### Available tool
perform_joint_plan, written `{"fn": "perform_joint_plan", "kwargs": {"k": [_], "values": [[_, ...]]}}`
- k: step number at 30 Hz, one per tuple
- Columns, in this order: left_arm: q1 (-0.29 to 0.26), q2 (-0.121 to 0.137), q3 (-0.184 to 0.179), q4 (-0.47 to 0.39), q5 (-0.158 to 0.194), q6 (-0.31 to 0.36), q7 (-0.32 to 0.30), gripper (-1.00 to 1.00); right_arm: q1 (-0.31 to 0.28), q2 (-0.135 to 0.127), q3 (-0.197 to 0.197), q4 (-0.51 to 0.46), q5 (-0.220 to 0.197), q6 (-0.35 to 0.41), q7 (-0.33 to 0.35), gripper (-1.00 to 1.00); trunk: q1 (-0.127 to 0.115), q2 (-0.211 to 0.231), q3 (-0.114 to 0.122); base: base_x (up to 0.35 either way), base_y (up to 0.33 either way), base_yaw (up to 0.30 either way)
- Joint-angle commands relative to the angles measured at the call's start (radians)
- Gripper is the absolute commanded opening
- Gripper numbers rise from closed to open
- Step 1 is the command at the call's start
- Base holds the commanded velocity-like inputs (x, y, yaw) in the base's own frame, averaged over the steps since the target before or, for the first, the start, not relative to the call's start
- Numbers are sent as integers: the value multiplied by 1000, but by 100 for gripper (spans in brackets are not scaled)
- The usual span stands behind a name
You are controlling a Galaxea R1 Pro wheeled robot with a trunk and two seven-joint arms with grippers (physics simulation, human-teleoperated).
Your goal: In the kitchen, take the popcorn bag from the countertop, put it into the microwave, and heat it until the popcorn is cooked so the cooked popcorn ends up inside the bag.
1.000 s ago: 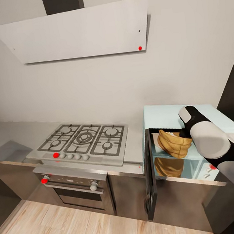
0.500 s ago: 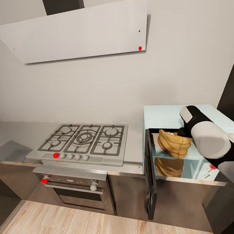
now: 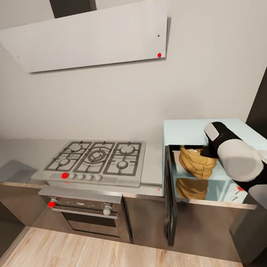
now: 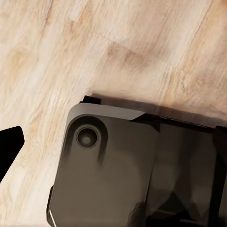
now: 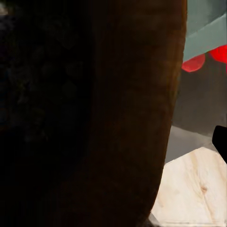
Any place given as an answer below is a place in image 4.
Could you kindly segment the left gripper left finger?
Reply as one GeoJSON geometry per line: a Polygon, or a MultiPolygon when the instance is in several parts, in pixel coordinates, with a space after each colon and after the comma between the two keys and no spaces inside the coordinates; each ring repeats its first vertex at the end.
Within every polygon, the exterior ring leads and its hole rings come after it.
{"type": "Polygon", "coordinates": [[[0,182],[25,143],[20,126],[0,131],[0,182]]]}

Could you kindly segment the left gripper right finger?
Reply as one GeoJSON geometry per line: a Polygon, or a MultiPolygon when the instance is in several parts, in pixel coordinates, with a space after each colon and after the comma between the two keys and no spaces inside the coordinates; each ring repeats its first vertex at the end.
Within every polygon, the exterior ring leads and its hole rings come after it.
{"type": "Polygon", "coordinates": [[[212,143],[227,164],[227,128],[216,126],[212,137],[212,143]]]}

